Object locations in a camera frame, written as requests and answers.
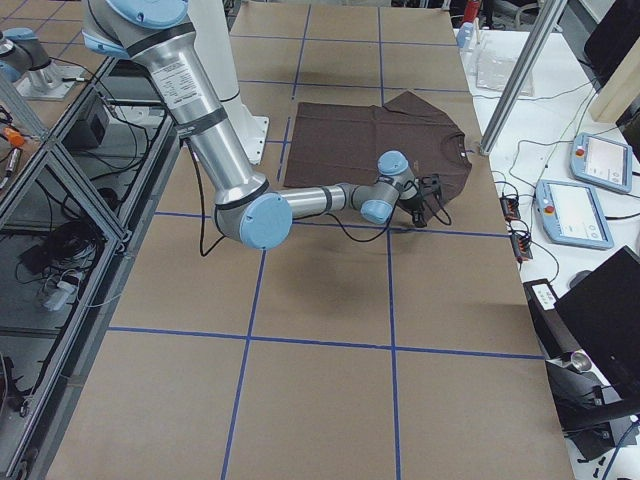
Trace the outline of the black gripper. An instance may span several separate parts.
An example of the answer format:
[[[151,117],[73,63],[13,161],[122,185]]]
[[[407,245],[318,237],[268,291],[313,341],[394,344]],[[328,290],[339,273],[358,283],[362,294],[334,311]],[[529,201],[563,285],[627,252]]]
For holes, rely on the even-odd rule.
[[[405,211],[412,215],[412,222],[417,228],[425,228],[427,223],[424,219],[425,212],[429,210],[433,216],[437,211],[428,202],[427,198],[432,196],[434,201],[441,206],[442,187],[438,174],[427,175],[409,180],[405,183]]]

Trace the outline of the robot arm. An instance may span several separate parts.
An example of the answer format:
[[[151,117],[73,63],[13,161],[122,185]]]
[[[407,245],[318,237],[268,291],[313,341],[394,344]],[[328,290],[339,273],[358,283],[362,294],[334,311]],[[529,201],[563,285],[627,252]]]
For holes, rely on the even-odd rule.
[[[196,28],[185,1],[86,1],[83,36],[88,49],[131,60],[151,76],[192,156],[215,188],[213,220],[225,238],[269,250],[288,236],[297,218],[351,208],[388,226],[395,209],[425,224],[427,196],[438,184],[417,177],[399,151],[383,153],[372,185],[339,183],[284,191],[271,189],[248,155],[195,48]]]
[[[26,27],[1,32],[1,74],[15,83],[28,71],[48,67],[51,59],[35,33]]]

